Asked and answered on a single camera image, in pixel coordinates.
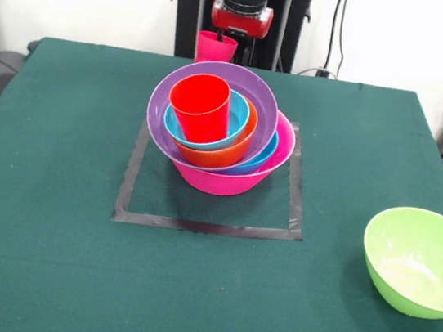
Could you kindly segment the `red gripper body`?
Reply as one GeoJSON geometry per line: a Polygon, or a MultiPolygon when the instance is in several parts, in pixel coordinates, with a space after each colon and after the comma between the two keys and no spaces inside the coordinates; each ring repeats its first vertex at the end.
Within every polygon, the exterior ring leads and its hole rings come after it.
{"type": "Polygon", "coordinates": [[[247,37],[264,39],[274,19],[274,10],[265,7],[256,15],[247,15],[231,11],[224,0],[214,0],[212,24],[218,29],[234,31],[247,37]]]}

